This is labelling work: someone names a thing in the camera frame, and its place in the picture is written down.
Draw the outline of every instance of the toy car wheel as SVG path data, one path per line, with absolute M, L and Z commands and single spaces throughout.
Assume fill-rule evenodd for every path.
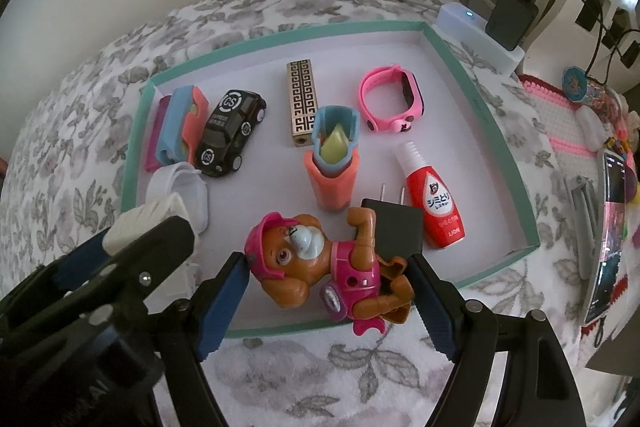
M 242 156 L 239 154 L 236 154 L 234 156 L 231 156 L 231 159 L 229 160 L 229 166 L 231 167 L 232 171 L 237 171 L 240 166 L 242 165 Z

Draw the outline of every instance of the blue gripper pad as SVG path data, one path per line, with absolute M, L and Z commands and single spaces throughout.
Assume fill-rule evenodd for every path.
M 191 298 L 195 349 L 200 362 L 220 347 L 248 284 L 246 257 L 243 253 L 234 252 L 215 279 L 203 282 Z
M 172 93 L 156 144 L 156 160 L 162 165 L 187 161 L 188 151 L 182 140 L 182 127 L 191 105 L 193 86 L 179 87 Z
M 102 248 L 102 238 L 108 230 L 102 230 L 66 255 L 53 276 L 53 284 L 58 289 L 77 290 L 90 279 L 95 270 L 109 260 L 109 255 Z
M 429 277 L 428 272 L 433 275 L 434 279 Z M 449 290 L 448 286 L 450 286 L 454 292 L 450 297 L 454 302 L 457 300 L 456 297 L 458 297 L 461 306 L 465 302 L 464 299 L 453 285 L 438 279 L 421 253 L 412 255 L 407 259 L 407 268 L 404 274 L 414 289 L 414 303 L 418 308 L 418 313 L 424 323 L 424 327 L 429 333 L 433 347 L 440 353 L 446 355 L 449 360 L 455 362 L 460 353 L 460 348 L 456 343 L 456 324 L 449 314 L 447 307 L 436 293 L 432 282 L 437 281 L 441 283 L 444 287 L 441 289 L 446 291 Z

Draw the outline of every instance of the orange cup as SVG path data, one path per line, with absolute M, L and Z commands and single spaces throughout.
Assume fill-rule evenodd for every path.
M 358 174 L 360 156 L 358 148 L 353 150 L 351 163 L 335 178 L 327 178 L 318 170 L 313 160 L 313 152 L 305 151 L 305 168 L 309 174 L 311 187 L 318 206 L 327 212 L 338 212 L 351 203 L 351 195 Z

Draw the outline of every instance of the black toy car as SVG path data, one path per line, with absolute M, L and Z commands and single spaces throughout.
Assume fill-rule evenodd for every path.
M 216 178 L 237 171 L 242 165 L 242 149 L 266 110 L 267 103 L 255 92 L 227 91 L 205 125 L 196 149 L 198 168 Z

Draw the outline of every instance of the bed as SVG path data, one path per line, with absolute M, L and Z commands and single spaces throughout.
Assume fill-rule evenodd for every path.
M 424 20 L 453 0 L 201 0 L 107 45 L 42 100 L 18 136 L 0 199 L 0 296 L 111 226 L 120 209 L 127 140 L 140 92 L 158 73 L 246 39 L 307 25 Z M 563 176 L 535 103 L 516 78 L 447 39 L 500 126 L 527 186 L 542 245 L 463 291 L 494 312 L 542 308 L 570 365 L 594 347 L 580 343 L 580 278 Z M 478 425 L 488 426 L 505 358 L 497 356 Z M 417 314 L 388 335 L 350 328 L 229 340 L 203 364 L 233 425 L 423 425 L 451 365 Z M 157 387 L 166 425 L 177 425 L 166 386 Z

